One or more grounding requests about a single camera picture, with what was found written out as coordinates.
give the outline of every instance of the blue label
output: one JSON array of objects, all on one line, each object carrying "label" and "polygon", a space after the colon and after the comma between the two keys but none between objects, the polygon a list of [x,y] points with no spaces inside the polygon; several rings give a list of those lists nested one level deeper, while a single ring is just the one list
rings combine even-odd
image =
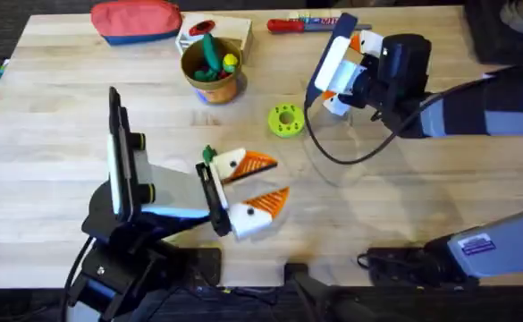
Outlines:
[{"label": "blue label", "polygon": [[465,238],[458,241],[458,244],[466,256],[495,250],[495,244],[487,233],[480,233],[476,236]]}]

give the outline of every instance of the green ring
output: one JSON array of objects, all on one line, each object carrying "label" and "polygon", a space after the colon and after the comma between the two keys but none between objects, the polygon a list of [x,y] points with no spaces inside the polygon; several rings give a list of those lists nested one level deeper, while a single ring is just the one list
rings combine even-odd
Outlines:
[{"label": "green ring", "polygon": [[[288,114],[291,118],[289,123],[282,122],[282,116]],[[267,119],[269,129],[276,136],[281,138],[290,138],[299,134],[305,126],[305,117],[303,111],[295,106],[294,104],[284,103],[273,107],[269,111],[269,117]]]}]

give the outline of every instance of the pen holder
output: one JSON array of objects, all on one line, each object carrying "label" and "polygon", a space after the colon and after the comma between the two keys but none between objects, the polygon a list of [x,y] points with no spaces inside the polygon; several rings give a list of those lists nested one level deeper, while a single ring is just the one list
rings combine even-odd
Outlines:
[{"label": "pen holder", "polygon": [[235,72],[221,80],[194,80],[194,71],[204,65],[206,58],[203,51],[203,40],[191,44],[181,55],[181,69],[188,82],[198,92],[198,96],[210,104],[227,103],[237,96],[237,78],[241,73],[241,51],[224,38],[214,38],[217,54],[221,59],[226,54],[234,54],[238,58]]}]

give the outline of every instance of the red pouch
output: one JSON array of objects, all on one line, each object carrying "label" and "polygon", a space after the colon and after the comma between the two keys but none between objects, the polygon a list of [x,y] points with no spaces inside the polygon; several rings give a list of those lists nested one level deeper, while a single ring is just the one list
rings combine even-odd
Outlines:
[{"label": "red pouch", "polygon": [[176,36],[180,9],[163,0],[122,0],[95,5],[94,27],[110,45],[125,45]]}]

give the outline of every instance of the wooden table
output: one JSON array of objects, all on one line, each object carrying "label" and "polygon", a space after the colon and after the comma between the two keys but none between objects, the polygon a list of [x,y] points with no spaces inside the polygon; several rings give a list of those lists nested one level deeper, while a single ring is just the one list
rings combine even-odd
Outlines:
[{"label": "wooden table", "polygon": [[[481,77],[459,7],[348,9],[384,35],[415,32],[433,43],[430,90]],[[245,95],[205,106],[183,79],[173,39],[110,47],[87,14],[32,16],[0,84],[0,287],[62,287],[87,238],[80,225],[106,179],[108,87],[148,136],[150,161],[191,171],[206,144],[245,147],[280,161],[237,194],[291,186],[280,219],[245,241],[211,226],[173,238],[218,245],[226,285],[276,285],[288,258],[311,264],[327,283],[369,284],[353,264],[369,246],[407,245],[523,210],[523,138],[396,140],[356,166],[335,165],[303,134],[283,140],[266,126],[282,102],[301,105],[327,33],[270,35],[287,11],[222,13],[253,19]],[[338,157],[378,144],[387,130],[355,111],[350,122],[312,108],[318,137]],[[523,275],[486,279],[523,284]]]}]

